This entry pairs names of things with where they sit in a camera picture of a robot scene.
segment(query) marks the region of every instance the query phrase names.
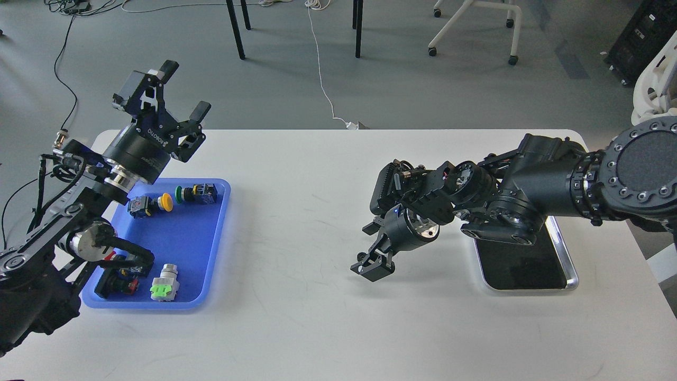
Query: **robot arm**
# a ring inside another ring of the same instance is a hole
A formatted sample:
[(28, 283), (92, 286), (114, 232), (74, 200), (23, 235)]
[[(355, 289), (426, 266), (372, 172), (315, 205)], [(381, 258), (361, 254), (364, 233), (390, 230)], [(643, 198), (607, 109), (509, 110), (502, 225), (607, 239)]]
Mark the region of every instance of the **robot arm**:
[[(178, 66), (166, 61), (159, 71), (132, 73), (113, 96), (113, 105), (132, 116), (131, 124), (103, 155), (76, 140), (62, 149), (65, 133), (60, 132), (54, 155), (46, 156), (77, 174), (59, 197), (36, 211), (35, 228), (25, 240), (0, 252), (0, 357), (29, 333), (49, 335), (77, 317), (79, 293), (96, 266), (152, 266), (153, 253), (116, 237), (101, 215), (112, 201), (126, 204), (138, 180), (153, 184), (171, 157), (187, 161), (204, 141), (200, 122), (209, 103), (200, 102), (189, 120), (180, 123), (165, 110), (162, 87)], [(72, 256), (60, 270), (52, 264), (55, 246)], [(113, 247), (129, 255), (105, 260)], [(67, 281), (81, 266), (76, 279)]]
[(378, 176), (362, 230), (377, 234), (351, 270), (375, 281), (395, 270), (392, 257), (434, 241), (455, 217), (474, 239), (533, 245), (548, 216), (630, 219), (647, 231), (677, 228), (677, 117), (641, 123), (601, 151), (569, 139), (527, 134), (520, 146), (480, 163), (436, 170), (405, 161)]

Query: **chair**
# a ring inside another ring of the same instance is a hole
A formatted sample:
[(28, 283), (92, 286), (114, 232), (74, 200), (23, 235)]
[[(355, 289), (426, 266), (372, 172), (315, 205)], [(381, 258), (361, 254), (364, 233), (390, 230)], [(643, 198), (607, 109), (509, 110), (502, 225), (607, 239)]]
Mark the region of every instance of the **chair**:
[(633, 125), (656, 117), (677, 115), (676, 49), (677, 33), (637, 78), (632, 94)]
[[(438, 0), (433, 8), (433, 15), (435, 17), (440, 17), (442, 11), (440, 10), (440, 5), (444, 0)], [(502, 0), (501, 3), (494, 3), (491, 1), (479, 1), (479, 0), (464, 0), (461, 8), (456, 11), (456, 13), (447, 21), (444, 27), (437, 33), (435, 38), (428, 44), (428, 54), (431, 57), (437, 55), (437, 48), (435, 45), (439, 40), (447, 33), (449, 28), (465, 13), (466, 10), (470, 7), (482, 7), (482, 8), (494, 8), (494, 9), (507, 9), (508, 19), (506, 20), (506, 27), (515, 28), (515, 31), (512, 34), (512, 47), (510, 48), (510, 58), (508, 63), (515, 65), (519, 57), (517, 57), (517, 43), (519, 42), (519, 32), (522, 29), (522, 10), (515, 4), (513, 0)]]

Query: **plastic tray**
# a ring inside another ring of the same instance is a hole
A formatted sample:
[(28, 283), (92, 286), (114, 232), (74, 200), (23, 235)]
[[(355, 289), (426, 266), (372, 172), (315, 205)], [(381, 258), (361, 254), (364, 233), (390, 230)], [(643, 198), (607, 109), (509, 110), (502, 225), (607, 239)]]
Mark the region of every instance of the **plastic tray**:
[[(219, 251), (223, 219), (230, 197), (230, 185), (218, 178), (160, 178), (155, 184), (137, 183), (129, 198), (158, 197), (163, 193), (174, 195), (176, 186), (213, 183), (217, 189), (215, 204), (174, 202), (169, 213), (158, 213), (147, 218), (132, 218), (125, 205), (119, 205), (111, 224), (118, 236), (149, 249), (155, 255), (155, 264), (146, 278), (139, 278), (139, 288), (133, 295), (113, 293), (108, 299), (94, 293), (103, 270), (96, 268), (83, 288), (82, 298), (91, 308), (136, 308), (148, 310), (187, 310), (198, 306), (209, 292), (214, 261)], [(118, 254), (127, 254), (116, 250)], [(153, 278), (160, 276), (165, 263), (178, 266), (179, 290), (171, 302), (150, 298)]]

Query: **power cord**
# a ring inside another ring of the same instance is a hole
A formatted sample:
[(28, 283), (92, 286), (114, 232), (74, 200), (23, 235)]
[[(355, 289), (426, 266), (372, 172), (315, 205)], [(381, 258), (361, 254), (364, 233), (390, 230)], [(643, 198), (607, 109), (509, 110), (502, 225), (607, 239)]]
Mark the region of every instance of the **power cord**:
[(79, 11), (76, 7), (79, 5), (73, 0), (43, 0), (43, 4), (49, 7), (49, 11), (52, 13), (60, 13), (66, 16), (78, 16), (78, 17), (87, 17), (87, 16), (96, 16), (113, 10), (122, 5), (122, 3), (115, 5), (117, 0), (108, 0), (102, 6), (97, 9), (91, 9), (89, 11)]
[(320, 0), (305, 0), (305, 6), (308, 7), (308, 9), (312, 9), (313, 11), (322, 11), (326, 9), (331, 3), (332, 0), (328, 0), (327, 4), (325, 5), (322, 5)]
[(308, 19), (310, 20), (310, 31), (313, 33), (313, 38), (315, 39), (315, 48), (317, 49), (318, 52), (318, 75), (320, 76), (320, 89), (322, 89), (322, 92), (324, 93), (324, 97), (327, 98), (327, 101), (329, 101), (329, 105), (332, 108), (332, 119), (338, 119), (345, 123), (346, 128), (351, 128), (352, 125), (354, 125), (353, 122), (346, 122), (343, 118), (339, 118), (336, 116), (334, 113), (334, 103), (332, 102), (331, 99), (329, 99), (329, 96), (327, 95), (327, 91), (324, 89), (324, 85), (322, 84), (322, 65), (320, 64), (320, 44), (318, 44), (318, 36), (315, 35), (315, 28), (313, 27), (313, 18), (310, 16), (310, 10), (315, 10), (315, 11), (321, 11), (329, 5), (327, 3), (324, 7), (320, 5), (320, 0), (307, 0), (305, 2), (305, 6), (308, 8)]
[(59, 59), (63, 56), (64, 50), (66, 50), (66, 44), (68, 43), (68, 36), (70, 34), (70, 29), (73, 26), (73, 21), (75, 21), (75, 16), (70, 18), (70, 23), (68, 24), (68, 30), (66, 31), (66, 38), (64, 39), (64, 45), (61, 47), (61, 51), (59, 52), (59, 55), (56, 56), (56, 59), (54, 60), (54, 76), (56, 77), (56, 79), (59, 82), (61, 82), (62, 85), (66, 86), (68, 91), (70, 91), (70, 93), (73, 94), (73, 97), (75, 98), (75, 102), (73, 102), (73, 107), (70, 109), (70, 112), (68, 113), (68, 116), (65, 118), (64, 122), (61, 123), (60, 129), (64, 129), (66, 122), (70, 119), (70, 116), (73, 115), (73, 111), (75, 111), (75, 108), (78, 105), (78, 96), (75, 95), (75, 92), (73, 91), (73, 89), (70, 88), (70, 86), (66, 85), (66, 83), (63, 82), (61, 80), (61, 78), (59, 78), (59, 74), (56, 71), (56, 64), (59, 62)]

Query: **table leg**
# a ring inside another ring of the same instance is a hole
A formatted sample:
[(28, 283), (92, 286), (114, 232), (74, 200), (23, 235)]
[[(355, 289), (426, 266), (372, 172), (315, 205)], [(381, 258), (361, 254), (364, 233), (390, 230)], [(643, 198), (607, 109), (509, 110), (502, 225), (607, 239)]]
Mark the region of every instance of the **table leg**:
[(355, 38), (355, 58), (359, 58), (362, 50), (362, 5), (364, 0), (357, 0), (357, 37)]
[(252, 30), (251, 24), (249, 24), (249, 12), (247, 11), (247, 2), (246, 0), (240, 0), (240, 5), (242, 6), (242, 16), (244, 17), (244, 27), (248, 30)]
[(357, 29), (357, 0), (353, 0), (353, 29)]
[(228, 15), (230, 16), (230, 24), (233, 26), (233, 35), (235, 36), (235, 44), (238, 46), (238, 55), (240, 59), (244, 59), (244, 48), (242, 47), (242, 38), (240, 37), (240, 27), (238, 27), (238, 19), (235, 17), (235, 6), (233, 0), (225, 0), (228, 7)]

